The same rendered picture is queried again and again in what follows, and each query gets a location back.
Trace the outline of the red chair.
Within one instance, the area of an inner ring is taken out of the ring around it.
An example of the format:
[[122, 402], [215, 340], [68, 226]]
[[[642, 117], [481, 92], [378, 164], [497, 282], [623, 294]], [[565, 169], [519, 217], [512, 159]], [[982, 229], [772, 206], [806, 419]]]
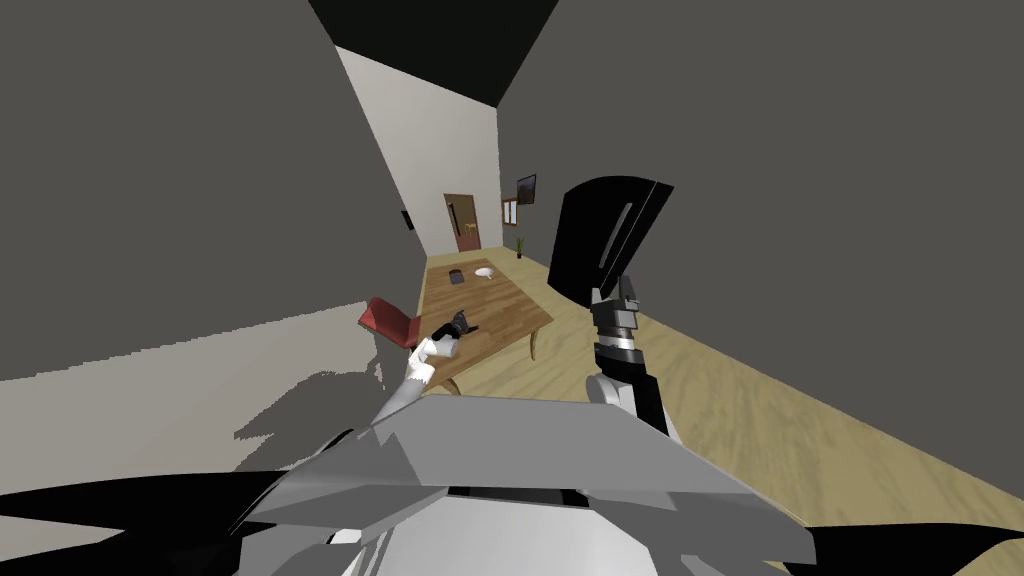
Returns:
[[415, 349], [419, 344], [421, 316], [411, 317], [386, 300], [373, 297], [358, 320], [358, 324], [397, 346]]

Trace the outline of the brown door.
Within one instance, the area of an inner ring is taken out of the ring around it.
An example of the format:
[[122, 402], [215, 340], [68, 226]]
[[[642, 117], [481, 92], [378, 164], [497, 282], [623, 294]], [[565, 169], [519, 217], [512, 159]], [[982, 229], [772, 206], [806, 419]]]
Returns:
[[459, 252], [480, 250], [481, 239], [472, 195], [444, 194], [450, 222]]

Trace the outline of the wooden table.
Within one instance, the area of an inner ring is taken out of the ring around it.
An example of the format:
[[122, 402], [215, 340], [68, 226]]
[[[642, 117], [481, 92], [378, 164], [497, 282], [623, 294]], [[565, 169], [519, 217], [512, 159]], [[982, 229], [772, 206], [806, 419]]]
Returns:
[[[495, 269], [495, 277], [492, 280], [477, 277], [474, 271], [478, 268]], [[453, 269], [462, 270], [463, 284], [450, 283], [449, 271]], [[428, 359], [435, 372], [427, 390], [442, 388], [460, 395], [461, 389], [455, 381], [457, 376], [524, 338], [530, 342], [530, 359], [536, 359], [537, 335], [552, 322], [550, 314], [495, 261], [482, 257], [426, 269], [418, 337], [431, 336], [460, 310], [465, 311], [470, 325], [479, 329], [459, 339], [454, 357]]]

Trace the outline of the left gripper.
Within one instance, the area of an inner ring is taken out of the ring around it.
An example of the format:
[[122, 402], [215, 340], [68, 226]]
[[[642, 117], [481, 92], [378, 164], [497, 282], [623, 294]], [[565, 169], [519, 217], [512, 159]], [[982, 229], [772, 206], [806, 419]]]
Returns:
[[433, 341], [440, 341], [443, 338], [451, 338], [454, 340], [458, 340], [462, 336], [468, 333], [472, 333], [478, 329], [479, 329], [478, 326], [470, 325], [465, 315], [465, 311], [460, 310], [458, 313], [454, 315], [452, 321], [443, 324], [441, 327], [439, 327], [432, 333], [431, 339]]

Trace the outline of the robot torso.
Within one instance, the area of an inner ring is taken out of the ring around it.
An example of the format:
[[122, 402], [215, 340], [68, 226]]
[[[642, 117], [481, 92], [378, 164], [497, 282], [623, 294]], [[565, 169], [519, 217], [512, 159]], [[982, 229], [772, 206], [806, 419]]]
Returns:
[[807, 528], [614, 405], [430, 395], [286, 474], [255, 522], [355, 530], [361, 576], [764, 576]]

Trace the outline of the black fridge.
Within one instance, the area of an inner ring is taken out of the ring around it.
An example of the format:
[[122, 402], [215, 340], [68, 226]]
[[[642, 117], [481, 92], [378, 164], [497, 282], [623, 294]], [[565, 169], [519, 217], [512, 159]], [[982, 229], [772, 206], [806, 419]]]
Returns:
[[[591, 306], [593, 287], [608, 297], [673, 192], [673, 186], [627, 175], [597, 177], [566, 192], [548, 285], [584, 308]], [[601, 270], [602, 254], [622, 206], [628, 202], [633, 203], [633, 231], [615, 269], [606, 274]]]

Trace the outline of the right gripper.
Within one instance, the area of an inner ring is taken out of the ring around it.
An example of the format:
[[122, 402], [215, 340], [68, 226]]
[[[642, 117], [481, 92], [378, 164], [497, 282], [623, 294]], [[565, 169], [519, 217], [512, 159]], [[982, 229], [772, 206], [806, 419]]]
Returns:
[[593, 317], [615, 316], [617, 314], [633, 314], [639, 311], [635, 290], [628, 275], [618, 279], [618, 292], [605, 298], [599, 287], [591, 289], [590, 311]]

